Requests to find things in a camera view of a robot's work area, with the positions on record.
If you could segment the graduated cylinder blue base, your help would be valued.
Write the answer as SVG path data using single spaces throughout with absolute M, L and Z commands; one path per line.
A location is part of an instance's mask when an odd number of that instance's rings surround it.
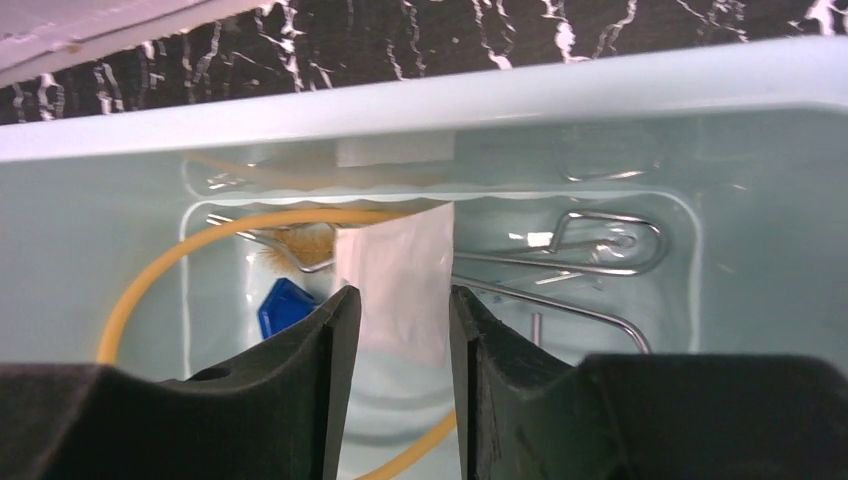
M 310 315 L 317 300 L 288 278 L 278 278 L 257 310 L 262 338 L 291 327 Z

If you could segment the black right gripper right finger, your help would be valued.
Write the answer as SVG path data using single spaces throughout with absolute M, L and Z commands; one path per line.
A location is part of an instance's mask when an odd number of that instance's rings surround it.
M 560 361 L 450 295 L 465 479 L 843 479 L 847 381 L 794 355 Z

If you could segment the small clear plastic bag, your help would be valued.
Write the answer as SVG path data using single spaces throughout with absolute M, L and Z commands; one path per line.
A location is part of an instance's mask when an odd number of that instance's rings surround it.
M 454 219 L 446 203 L 336 233 L 334 285 L 359 290 L 360 348 L 425 366 L 445 363 Z

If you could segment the wooden test tube clamp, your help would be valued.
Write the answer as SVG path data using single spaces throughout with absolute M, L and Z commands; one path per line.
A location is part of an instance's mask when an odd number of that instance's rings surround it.
M 257 232 L 264 263 L 277 273 L 317 273 L 334 261 L 335 231 L 329 227 L 263 229 Z

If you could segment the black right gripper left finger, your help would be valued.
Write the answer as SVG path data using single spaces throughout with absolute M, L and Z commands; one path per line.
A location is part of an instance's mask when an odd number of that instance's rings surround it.
M 1 368 L 5 479 L 333 479 L 359 291 L 184 381 L 102 364 Z

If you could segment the tan rubber tubing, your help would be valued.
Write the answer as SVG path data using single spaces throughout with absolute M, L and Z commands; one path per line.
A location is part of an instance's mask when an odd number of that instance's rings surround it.
M 305 210 L 286 210 L 249 216 L 211 226 L 178 242 L 145 267 L 129 284 L 113 307 L 103 330 L 97 349 L 96 362 L 112 365 L 116 362 L 120 342 L 130 316 L 145 292 L 169 268 L 183 257 L 202 247 L 241 231 L 275 226 L 288 226 L 296 223 L 354 223 L 377 224 L 404 218 L 400 212 L 317 208 Z M 423 434 L 406 450 L 383 464 L 364 474 L 364 479 L 392 479 L 401 474 L 422 457 L 435 449 L 450 433 L 457 428 L 457 414 L 450 411 L 434 427 Z

